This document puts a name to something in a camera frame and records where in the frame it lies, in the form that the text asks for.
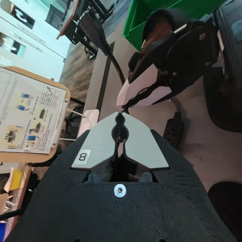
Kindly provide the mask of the yellow plastic bin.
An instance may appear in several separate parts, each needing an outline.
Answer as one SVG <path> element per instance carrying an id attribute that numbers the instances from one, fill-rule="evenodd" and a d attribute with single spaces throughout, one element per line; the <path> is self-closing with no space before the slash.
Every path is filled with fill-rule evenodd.
<path id="1" fill-rule="evenodd" d="M 20 188 L 22 176 L 23 176 L 23 172 L 21 170 L 19 169 L 13 170 L 9 191 L 13 191 L 15 189 Z"/>

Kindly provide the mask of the green plastic bin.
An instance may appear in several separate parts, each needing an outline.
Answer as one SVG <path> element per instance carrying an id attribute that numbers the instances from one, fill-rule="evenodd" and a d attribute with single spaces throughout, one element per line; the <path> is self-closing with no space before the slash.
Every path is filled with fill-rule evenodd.
<path id="1" fill-rule="evenodd" d="M 133 0 L 123 30 L 125 37 L 138 51 L 142 46 L 143 28 L 147 18 L 159 8 L 179 9 L 191 19 L 210 14 L 223 0 Z"/>

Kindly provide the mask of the black power strip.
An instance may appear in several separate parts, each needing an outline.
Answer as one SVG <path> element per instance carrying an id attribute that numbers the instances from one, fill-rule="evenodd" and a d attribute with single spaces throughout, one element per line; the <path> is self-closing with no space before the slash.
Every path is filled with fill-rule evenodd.
<path id="1" fill-rule="evenodd" d="M 184 122 L 180 118 L 168 119 L 163 138 L 176 150 L 178 150 L 180 139 L 184 130 Z"/>

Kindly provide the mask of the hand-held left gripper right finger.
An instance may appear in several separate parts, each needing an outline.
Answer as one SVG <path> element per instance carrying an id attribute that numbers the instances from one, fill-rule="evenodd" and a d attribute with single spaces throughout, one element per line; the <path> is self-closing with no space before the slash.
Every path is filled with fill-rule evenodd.
<path id="1" fill-rule="evenodd" d="M 149 127 L 126 113 L 122 113 L 122 115 L 127 130 L 127 139 L 124 145 L 127 158 L 150 170 L 168 168 L 168 162 Z"/>

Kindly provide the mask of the dark wall photo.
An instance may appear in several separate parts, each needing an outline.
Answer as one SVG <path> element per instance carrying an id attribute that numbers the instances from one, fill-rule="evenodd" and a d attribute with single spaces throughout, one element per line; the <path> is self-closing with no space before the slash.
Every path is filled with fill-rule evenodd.
<path id="1" fill-rule="evenodd" d="M 22 11 L 20 8 L 18 8 L 16 5 L 11 5 L 11 15 L 15 19 L 23 23 L 25 26 L 27 26 L 29 29 L 33 29 L 35 20 L 24 11 Z"/>
<path id="2" fill-rule="evenodd" d="M 23 58 L 26 47 L 9 36 L 0 32 L 0 47 L 5 49 L 16 56 Z"/>

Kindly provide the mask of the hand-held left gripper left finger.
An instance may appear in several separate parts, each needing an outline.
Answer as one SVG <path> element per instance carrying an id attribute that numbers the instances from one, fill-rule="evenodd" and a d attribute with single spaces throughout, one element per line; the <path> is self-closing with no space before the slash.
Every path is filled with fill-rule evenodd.
<path id="1" fill-rule="evenodd" d="M 98 122 L 86 134 L 82 134 L 72 144 L 71 169 L 75 170 L 113 170 L 113 157 L 116 144 L 112 131 L 117 125 L 115 112 Z"/>

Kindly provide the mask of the wooden table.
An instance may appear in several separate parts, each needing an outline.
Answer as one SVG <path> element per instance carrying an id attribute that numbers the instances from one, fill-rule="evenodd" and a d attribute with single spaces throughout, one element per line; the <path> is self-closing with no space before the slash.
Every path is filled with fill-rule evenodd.
<path id="1" fill-rule="evenodd" d="M 90 59 L 94 58 L 98 52 L 92 47 L 90 38 L 80 27 L 79 19 L 83 13 L 91 11 L 99 22 L 103 24 L 112 15 L 114 6 L 115 4 L 113 3 L 106 9 L 103 3 L 98 0 L 68 0 L 60 23 L 57 40 L 61 36 L 66 36 L 74 45 L 80 42 L 85 46 L 85 53 L 90 54 Z"/>

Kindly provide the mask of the white instruction board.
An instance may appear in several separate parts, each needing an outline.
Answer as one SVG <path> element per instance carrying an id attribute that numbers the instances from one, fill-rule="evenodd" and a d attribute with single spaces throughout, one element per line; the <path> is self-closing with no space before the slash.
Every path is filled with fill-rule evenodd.
<path id="1" fill-rule="evenodd" d="M 18 67 L 1 67 L 0 162 L 51 159 L 69 101 L 64 85 Z"/>

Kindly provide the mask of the person's right hand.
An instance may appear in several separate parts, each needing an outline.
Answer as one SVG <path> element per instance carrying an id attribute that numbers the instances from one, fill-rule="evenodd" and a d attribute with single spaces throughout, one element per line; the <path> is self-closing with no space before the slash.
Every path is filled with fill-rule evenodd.
<path id="1" fill-rule="evenodd" d="M 141 52 L 147 49 L 153 42 L 164 39 L 172 30 L 172 25 L 165 19 L 161 19 L 151 26 L 142 44 Z"/>

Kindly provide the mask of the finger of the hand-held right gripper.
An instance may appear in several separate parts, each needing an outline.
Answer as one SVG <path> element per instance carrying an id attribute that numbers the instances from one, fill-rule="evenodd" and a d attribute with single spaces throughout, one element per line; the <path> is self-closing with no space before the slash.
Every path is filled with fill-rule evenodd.
<path id="1" fill-rule="evenodd" d="M 159 86 L 148 97 L 140 100 L 137 104 L 131 106 L 131 108 L 142 108 L 150 106 L 170 93 L 172 93 L 170 87 Z"/>
<path id="2" fill-rule="evenodd" d="M 128 103 L 132 98 L 136 97 L 137 94 L 143 89 L 151 87 L 157 80 L 158 69 L 154 64 L 150 65 L 139 77 L 137 77 L 132 83 L 129 83 L 128 79 L 125 81 L 121 88 L 116 105 L 121 107 Z M 137 104 L 132 104 L 134 107 L 146 107 L 155 102 L 155 98 L 146 97 L 142 98 Z"/>

